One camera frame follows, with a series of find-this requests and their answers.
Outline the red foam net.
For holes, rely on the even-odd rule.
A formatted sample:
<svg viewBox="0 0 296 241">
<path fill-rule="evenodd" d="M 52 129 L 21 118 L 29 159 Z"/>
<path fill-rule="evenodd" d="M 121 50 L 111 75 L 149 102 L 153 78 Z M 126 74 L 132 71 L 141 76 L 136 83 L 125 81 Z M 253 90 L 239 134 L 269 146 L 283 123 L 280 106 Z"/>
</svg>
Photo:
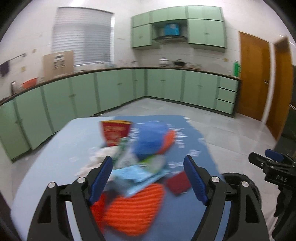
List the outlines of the red foam net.
<svg viewBox="0 0 296 241">
<path fill-rule="evenodd" d="M 104 227 L 105 227 L 104 213 L 106 210 L 106 200 L 107 200 L 106 193 L 103 192 L 101 194 L 99 200 L 96 201 L 91 206 L 92 215 L 93 215 L 94 220 L 96 221 L 96 224 L 98 225 L 101 232 L 103 232 Z"/>
</svg>

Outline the dark red scrub pad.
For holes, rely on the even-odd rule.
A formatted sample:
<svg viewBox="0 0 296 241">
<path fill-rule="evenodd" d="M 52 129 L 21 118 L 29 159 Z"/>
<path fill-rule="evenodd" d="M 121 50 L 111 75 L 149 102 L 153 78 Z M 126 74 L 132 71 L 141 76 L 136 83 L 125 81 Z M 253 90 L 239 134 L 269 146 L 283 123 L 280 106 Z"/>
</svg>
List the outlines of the dark red scrub pad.
<svg viewBox="0 0 296 241">
<path fill-rule="evenodd" d="M 179 196 L 182 193 L 187 192 L 191 188 L 191 183 L 185 171 L 183 171 L 171 178 L 168 178 L 168 180 L 166 181 L 166 187 L 175 196 Z"/>
</svg>

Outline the orange foam net sleeve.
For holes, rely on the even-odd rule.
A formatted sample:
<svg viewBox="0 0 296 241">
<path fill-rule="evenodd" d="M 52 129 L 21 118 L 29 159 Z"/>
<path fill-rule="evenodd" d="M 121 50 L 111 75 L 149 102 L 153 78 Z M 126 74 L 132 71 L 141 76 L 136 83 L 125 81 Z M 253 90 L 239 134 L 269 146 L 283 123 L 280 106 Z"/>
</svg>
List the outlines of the orange foam net sleeve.
<svg viewBox="0 0 296 241">
<path fill-rule="evenodd" d="M 143 235 L 158 215 L 164 196 L 165 189 L 159 183 L 145 187 L 132 197 L 118 196 L 107 208 L 103 220 L 125 235 Z"/>
</svg>

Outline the wooden door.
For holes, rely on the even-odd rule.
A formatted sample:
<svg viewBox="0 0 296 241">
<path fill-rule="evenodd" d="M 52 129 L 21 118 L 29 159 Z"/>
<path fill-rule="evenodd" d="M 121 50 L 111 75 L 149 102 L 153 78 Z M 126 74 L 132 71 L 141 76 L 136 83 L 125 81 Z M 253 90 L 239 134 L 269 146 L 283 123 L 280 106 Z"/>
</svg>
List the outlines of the wooden door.
<svg viewBox="0 0 296 241">
<path fill-rule="evenodd" d="M 240 32 L 241 74 L 237 112 L 260 121 L 270 80 L 269 43 Z"/>
<path fill-rule="evenodd" d="M 288 37 L 277 41 L 274 50 L 275 83 L 266 126 L 274 139 L 278 140 L 287 120 L 293 89 L 293 67 Z"/>
</svg>

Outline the crumpled white paper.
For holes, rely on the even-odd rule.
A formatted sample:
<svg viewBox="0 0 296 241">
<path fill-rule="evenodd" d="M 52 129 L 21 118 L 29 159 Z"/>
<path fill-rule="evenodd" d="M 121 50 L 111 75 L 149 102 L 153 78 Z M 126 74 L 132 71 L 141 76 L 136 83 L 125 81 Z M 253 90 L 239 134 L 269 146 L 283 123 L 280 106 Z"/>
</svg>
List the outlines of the crumpled white paper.
<svg viewBox="0 0 296 241">
<path fill-rule="evenodd" d="M 92 156 L 89 157 L 89 162 L 85 166 L 83 166 L 75 175 L 77 177 L 86 177 L 92 169 L 99 168 L 101 166 L 106 156 L 111 156 L 113 158 L 118 151 L 118 148 L 118 146 L 113 146 L 103 147 L 99 149 Z"/>
</svg>

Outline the light blue wrapper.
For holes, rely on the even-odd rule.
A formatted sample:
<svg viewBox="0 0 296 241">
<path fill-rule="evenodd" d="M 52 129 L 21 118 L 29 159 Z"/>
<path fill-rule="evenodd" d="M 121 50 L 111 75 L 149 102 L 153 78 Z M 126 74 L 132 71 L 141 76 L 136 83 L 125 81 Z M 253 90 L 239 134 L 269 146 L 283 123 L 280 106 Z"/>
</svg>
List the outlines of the light blue wrapper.
<svg viewBox="0 0 296 241">
<path fill-rule="evenodd" d="M 165 177 L 168 173 L 169 170 L 166 168 L 161 169 L 157 173 L 151 173 L 138 165 L 133 165 L 113 170 L 111 178 L 116 191 L 128 198 Z"/>
</svg>

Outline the green white snack wrapper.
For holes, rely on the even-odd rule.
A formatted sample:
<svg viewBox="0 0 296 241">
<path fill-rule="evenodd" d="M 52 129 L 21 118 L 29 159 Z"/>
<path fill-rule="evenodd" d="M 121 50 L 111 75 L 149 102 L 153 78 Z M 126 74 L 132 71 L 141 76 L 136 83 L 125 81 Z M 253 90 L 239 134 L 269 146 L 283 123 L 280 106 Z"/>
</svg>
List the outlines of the green white snack wrapper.
<svg viewBox="0 0 296 241">
<path fill-rule="evenodd" d="M 113 156 L 113 168 L 122 169 L 138 163 L 137 156 L 132 152 L 130 141 L 127 137 L 121 138 Z"/>
</svg>

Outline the green thermos bottle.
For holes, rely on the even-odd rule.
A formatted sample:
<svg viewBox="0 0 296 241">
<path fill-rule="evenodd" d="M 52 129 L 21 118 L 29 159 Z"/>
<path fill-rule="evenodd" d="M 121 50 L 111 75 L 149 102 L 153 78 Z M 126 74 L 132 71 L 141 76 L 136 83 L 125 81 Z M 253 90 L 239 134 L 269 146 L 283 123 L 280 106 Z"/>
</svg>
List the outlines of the green thermos bottle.
<svg viewBox="0 0 296 241">
<path fill-rule="evenodd" d="M 239 77 L 240 72 L 241 72 L 241 65 L 239 64 L 238 61 L 234 61 L 233 76 Z"/>
</svg>

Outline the green lower cabinets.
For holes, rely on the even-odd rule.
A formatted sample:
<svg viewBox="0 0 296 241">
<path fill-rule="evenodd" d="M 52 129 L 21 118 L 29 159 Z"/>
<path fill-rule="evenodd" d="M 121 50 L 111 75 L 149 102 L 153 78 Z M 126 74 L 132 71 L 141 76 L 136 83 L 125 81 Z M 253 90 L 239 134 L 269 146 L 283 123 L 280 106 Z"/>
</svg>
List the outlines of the green lower cabinets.
<svg viewBox="0 0 296 241">
<path fill-rule="evenodd" d="M 236 77 L 198 70 L 130 67 L 73 74 L 2 101 L 1 145 L 14 160 L 75 118 L 91 117 L 145 97 L 234 116 L 239 89 Z"/>
</svg>

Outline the green cabinets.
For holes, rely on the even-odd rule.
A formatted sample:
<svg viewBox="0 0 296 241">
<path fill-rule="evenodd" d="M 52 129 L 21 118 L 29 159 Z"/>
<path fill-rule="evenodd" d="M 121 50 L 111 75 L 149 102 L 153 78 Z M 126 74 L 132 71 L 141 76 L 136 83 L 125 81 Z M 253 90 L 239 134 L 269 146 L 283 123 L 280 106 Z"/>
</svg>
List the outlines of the green cabinets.
<svg viewBox="0 0 296 241">
<path fill-rule="evenodd" d="M 130 67 L 73 74 L 2 101 L 1 145 L 14 160 L 75 118 L 91 117 L 145 97 L 234 116 L 239 89 L 236 77 L 198 70 Z"/>
<path fill-rule="evenodd" d="M 226 26 L 219 6 L 175 6 L 156 9 L 131 19 L 131 47 L 133 49 L 157 49 L 154 41 L 164 36 L 166 24 L 178 23 L 180 35 L 187 37 L 192 48 L 224 53 L 227 48 Z"/>
</svg>

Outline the red paper cup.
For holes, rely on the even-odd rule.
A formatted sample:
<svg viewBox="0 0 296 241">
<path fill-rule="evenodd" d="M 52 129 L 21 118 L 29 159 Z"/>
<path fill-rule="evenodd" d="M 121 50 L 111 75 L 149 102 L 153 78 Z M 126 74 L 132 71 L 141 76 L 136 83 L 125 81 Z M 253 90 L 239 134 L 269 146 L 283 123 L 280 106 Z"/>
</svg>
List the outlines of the red paper cup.
<svg viewBox="0 0 296 241">
<path fill-rule="evenodd" d="M 132 126 L 128 120 L 104 120 L 100 124 L 108 147 L 117 146 L 122 138 L 128 136 Z"/>
</svg>

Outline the blue plastic bag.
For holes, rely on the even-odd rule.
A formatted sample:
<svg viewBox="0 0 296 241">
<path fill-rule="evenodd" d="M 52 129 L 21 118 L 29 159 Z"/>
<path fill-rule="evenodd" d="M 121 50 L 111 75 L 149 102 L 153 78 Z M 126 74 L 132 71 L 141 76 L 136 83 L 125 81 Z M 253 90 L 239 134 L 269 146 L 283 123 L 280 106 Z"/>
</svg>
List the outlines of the blue plastic bag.
<svg viewBox="0 0 296 241">
<path fill-rule="evenodd" d="M 169 131 L 162 121 L 147 121 L 140 125 L 137 140 L 133 145 L 133 153 L 142 161 L 150 156 L 159 155 L 164 135 Z"/>
</svg>

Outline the black wok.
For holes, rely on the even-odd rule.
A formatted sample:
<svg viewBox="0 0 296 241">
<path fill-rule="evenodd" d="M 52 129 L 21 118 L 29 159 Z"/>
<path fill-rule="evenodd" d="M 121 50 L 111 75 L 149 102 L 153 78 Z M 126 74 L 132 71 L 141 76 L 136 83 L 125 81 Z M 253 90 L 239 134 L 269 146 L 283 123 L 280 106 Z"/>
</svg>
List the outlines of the black wok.
<svg viewBox="0 0 296 241">
<path fill-rule="evenodd" d="M 186 65 L 185 62 L 183 62 L 182 60 L 178 59 L 176 61 L 173 62 L 175 66 L 178 66 L 178 67 L 184 67 Z"/>
</svg>

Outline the orange basin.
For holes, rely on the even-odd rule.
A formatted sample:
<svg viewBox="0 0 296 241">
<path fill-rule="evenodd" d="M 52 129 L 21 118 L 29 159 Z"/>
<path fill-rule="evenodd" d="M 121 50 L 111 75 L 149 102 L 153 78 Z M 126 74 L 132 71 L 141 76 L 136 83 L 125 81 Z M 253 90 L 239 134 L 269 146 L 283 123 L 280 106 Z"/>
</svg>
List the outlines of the orange basin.
<svg viewBox="0 0 296 241">
<path fill-rule="evenodd" d="M 32 78 L 30 80 L 25 81 L 24 83 L 22 83 L 22 88 L 29 89 L 34 87 L 37 84 L 37 80 L 38 78 Z"/>
</svg>

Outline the white pot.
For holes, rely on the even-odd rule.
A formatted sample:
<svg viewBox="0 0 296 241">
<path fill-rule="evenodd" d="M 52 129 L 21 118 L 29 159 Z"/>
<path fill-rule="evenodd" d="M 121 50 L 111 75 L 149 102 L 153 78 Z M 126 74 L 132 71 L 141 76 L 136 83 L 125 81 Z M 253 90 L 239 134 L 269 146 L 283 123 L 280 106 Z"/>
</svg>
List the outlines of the white pot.
<svg viewBox="0 0 296 241">
<path fill-rule="evenodd" d="M 169 59 L 167 59 L 167 58 L 165 58 L 165 57 L 160 58 L 160 59 L 159 59 L 159 66 L 160 66 L 160 67 L 168 67 L 168 66 L 170 66 L 170 61 L 169 61 Z"/>
</svg>

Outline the green upper cabinets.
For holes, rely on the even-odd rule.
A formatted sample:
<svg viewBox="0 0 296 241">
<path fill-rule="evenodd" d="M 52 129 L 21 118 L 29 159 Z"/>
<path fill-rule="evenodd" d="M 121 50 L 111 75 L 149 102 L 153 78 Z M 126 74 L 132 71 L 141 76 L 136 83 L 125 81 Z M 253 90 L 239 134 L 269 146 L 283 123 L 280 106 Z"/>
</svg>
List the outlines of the green upper cabinets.
<svg viewBox="0 0 296 241">
<path fill-rule="evenodd" d="M 178 23 L 180 35 L 187 37 L 192 48 L 224 53 L 227 48 L 226 26 L 219 6 L 175 6 L 156 9 L 131 19 L 131 47 L 133 49 L 157 49 L 154 41 L 164 36 L 166 24 Z"/>
</svg>

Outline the range hood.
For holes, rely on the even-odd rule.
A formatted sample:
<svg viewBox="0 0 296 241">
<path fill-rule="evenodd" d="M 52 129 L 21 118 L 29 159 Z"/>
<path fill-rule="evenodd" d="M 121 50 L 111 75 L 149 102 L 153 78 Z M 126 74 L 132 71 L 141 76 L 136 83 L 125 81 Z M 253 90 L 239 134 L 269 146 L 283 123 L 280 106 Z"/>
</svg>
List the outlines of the range hood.
<svg viewBox="0 0 296 241">
<path fill-rule="evenodd" d="M 160 44 L 171 44 L 171 43 L 187 43 L 188 39 L 187 37 L 184 37 L 181 35 L 164 35 L 164 36 L 159 36 L 155 38 L 154 41 Z"/>
</svg>

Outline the cardboard box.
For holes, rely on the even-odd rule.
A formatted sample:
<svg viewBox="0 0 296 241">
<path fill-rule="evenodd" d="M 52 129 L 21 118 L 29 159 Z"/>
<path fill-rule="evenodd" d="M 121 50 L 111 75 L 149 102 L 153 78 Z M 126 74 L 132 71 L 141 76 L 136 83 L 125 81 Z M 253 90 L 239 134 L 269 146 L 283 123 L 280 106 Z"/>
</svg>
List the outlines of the cardboard box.
<svg viewBox="0 0 296 241">
<path fill-rule="evenodd" d="M 43 70 L 46 79 L 71 74 L 74 71 L 74 52 L 65 51 L 44 55 Z"/>
</svg>

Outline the dark hanging towel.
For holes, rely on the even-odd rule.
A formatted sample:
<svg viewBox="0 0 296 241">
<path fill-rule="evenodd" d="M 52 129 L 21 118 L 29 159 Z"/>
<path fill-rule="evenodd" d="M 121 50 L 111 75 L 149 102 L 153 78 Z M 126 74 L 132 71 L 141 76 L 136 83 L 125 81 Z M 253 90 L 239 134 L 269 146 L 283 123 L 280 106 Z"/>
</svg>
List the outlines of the dark hanging towel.
<svg viewBox="0 0 296 241">
<path fill-rule="evenodd" d="M 1 77 L 6 76 L 9 73 L 9 71 L 10 71 L 10 61 L 8 60 L 0 65 Z"/>
</svg>

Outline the blue box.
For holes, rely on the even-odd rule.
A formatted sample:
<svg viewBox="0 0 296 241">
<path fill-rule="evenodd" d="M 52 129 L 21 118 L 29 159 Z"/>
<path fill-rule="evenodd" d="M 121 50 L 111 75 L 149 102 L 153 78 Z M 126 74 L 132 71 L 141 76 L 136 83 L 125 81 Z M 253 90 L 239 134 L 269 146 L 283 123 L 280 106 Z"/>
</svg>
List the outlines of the blue box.
<svg viewBox="0 0 296 241">
<path fill-rule="evenodd" d="M 164 27 L 165 36 L 179 36 L 180 35 L 180 25 L 178 23 L 166 24 Z"/>
</svg>

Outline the window blind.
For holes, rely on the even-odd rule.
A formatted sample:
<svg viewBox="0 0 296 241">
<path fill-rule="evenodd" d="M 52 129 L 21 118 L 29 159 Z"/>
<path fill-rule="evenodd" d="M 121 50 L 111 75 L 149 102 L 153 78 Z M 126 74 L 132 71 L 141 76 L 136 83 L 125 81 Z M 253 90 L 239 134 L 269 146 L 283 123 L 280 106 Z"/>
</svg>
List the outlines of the window blind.
<svg viewBox="0 0 296 241">
<path fill-rule="evenodd" d="M 52 33 L 52 52 L 73 51 L 74 65 L 112 62 L 114 14 L 98 9 L 59 7 Z"/>
</svg>

